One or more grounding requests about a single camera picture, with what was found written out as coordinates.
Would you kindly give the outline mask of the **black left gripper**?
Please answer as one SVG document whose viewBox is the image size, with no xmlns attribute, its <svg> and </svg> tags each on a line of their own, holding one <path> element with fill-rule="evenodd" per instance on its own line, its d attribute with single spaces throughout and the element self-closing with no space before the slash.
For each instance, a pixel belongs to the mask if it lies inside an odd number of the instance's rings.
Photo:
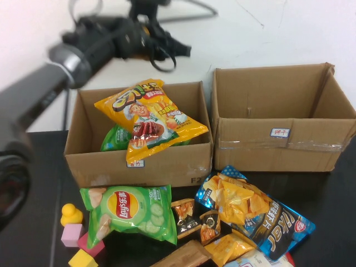
<svg viewBox="0 0 356 267">
<path fill-rule="evenodd" d="M 184 45 L 158 22 L 151 24 L 151 36 L 158 43 L 149 42 L 149 32 L 140 23 L 131 19 L 119 18 L 115 21 L 113 43 L 115 57 L 121 59 L 137 58 L 147 61 L 164 61 L 172 56 L 191 56 L 191 46 Z"/>
</svg>

